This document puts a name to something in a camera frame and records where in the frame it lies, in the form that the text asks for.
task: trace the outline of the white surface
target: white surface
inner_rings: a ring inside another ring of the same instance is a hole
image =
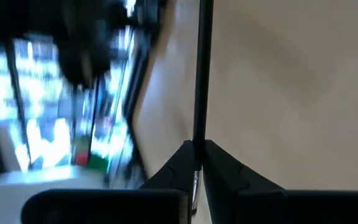
[[[103,175],[80,166],[60,166],[51,169],[32,170],[30,172],[14,171],[0,175],[0,185],[39,184],[44,182],[81,179],[101,182]]]
[[[31,196],[48,189],[102,189],[103,177],[101,175],[92,172],[81,172],[79,175],[78,171],[69,179],[62,179],[58,177],[58,180],[48,182],[40,182],[36,180],[35,183],[15,181],[13,182],[13,176],[18,177],[17,174],[7,178],[5,175],[0,180],[0,224],[12,224],[20,223],[21,208],[24,203]],[[38,179],[41,179],[40,172],[37,173]]]
[[[214,3],[207,138],[283,187],[358,190],[358,1]],[[149,62],[134,125],[150,174],[191,138],[198,4],[170,6]]]

